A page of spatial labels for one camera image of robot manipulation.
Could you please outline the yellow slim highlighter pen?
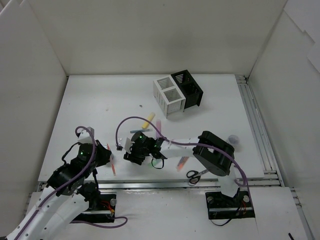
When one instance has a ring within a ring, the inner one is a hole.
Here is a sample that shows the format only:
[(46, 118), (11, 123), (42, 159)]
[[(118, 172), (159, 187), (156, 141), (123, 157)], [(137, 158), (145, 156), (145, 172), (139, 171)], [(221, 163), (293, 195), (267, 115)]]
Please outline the yellow slim highlighter pen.
[[(110, 145), (107, 144), (106, 146), (107, 146), (107, 149), (108, 149), (109, 151), (111, 151)], [(113, 153), (111, 153), (109, 160), (110, 160), (110, 165), (111, 165), (112, 173), (113, 173), (114, 176), (116, 176), (116, 169), (115, 169), (115, 164), (114, 164), (114, 155), (113, 155)]]

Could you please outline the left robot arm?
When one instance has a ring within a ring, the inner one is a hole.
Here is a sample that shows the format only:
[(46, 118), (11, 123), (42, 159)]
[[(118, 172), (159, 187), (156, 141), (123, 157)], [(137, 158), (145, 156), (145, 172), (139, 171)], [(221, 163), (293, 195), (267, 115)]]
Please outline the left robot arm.
[(75, 129), (77, 156), (57, 168), (32, 209), (6, 240), (52, 240), (85, 211), (102, 207), (98, 182), (85, 182), (110, 161), (112, 152), (94, 138), (91, 127)]

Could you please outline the blue slim highlighter pen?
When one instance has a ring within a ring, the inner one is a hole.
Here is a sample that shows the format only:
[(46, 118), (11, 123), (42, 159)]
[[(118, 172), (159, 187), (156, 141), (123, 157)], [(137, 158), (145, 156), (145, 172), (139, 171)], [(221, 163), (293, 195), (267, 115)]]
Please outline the blue slim highlighter pen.
[(137, 132), (145, 133), (145, 132), (151, 132), (151, 131), (152, 131), (151, 129), (135, 129), (135, 130), (130, 130), (129, 132), (131, 134), (134, 134), (134, 133), (137, 133)]

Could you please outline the purple slim highlighter pen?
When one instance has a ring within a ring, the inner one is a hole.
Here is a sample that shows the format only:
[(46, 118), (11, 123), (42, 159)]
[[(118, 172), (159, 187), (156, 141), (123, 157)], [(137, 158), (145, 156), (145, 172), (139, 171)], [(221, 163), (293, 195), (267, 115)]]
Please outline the purple slim highlighter pen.
[(189, 159), (189, 157), (187, 157), (187, 156), (182, 157), (182, 158), (180, 159), (180, 161), (179, 161), (179, 164), (180, 164), (180, 165), (185, 165), (186, 162), (188, 161), (188, 159)]

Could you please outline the orange slim highlighter pen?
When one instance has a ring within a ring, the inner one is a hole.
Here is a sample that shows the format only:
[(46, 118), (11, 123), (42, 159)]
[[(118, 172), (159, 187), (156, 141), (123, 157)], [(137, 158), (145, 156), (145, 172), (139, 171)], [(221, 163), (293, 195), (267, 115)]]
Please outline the orange slim highlighter pen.
[(176, 166), (177, 172), (180, 172), (180, 171), (182, 170), (182, 168), (184, 167), (184, 165), (179, 164), (179, 162), (178, 162), (178, 164), (177, 164), (177, 166)]

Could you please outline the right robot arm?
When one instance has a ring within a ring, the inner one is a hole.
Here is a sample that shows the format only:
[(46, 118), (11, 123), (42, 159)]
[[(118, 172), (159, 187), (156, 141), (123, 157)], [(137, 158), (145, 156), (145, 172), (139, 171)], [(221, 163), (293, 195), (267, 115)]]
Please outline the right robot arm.
[(164, 136), (152, 138), (138, 131), (125, 141), (124, 149), (123, 158), (137, 165), (141, 165), (146, 157), (156, 160), (196, 158), (207, 172), (217, 176), (222, 202), (233, 206), (239, 201), (239, 185), (232, 162), (235, 148), (209, 131), (203, 131), (196, 138), (181, 140), (169, 140)]

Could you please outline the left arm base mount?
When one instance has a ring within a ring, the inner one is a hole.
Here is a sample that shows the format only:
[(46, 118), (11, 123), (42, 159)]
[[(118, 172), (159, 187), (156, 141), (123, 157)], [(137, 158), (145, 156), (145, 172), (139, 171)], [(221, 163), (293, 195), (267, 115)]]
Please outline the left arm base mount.
[(115, 192), (102, 193), (100, 200), (95, 207), (89, 208), (76, 216), (73, 221), (84, 221), (94, 224), (114, 223), (117, 204), (117, 195)]

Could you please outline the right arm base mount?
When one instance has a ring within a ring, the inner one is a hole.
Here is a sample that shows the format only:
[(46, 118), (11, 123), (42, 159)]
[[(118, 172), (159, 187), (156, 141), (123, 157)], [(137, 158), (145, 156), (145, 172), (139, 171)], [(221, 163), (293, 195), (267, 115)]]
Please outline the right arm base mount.
[(248, 191), (238, 190), (234, 197), (218, 191), (206, 192), (205, 200), (208, 219), (216, 226), (223, 227), (232, 220), (256, 217)]

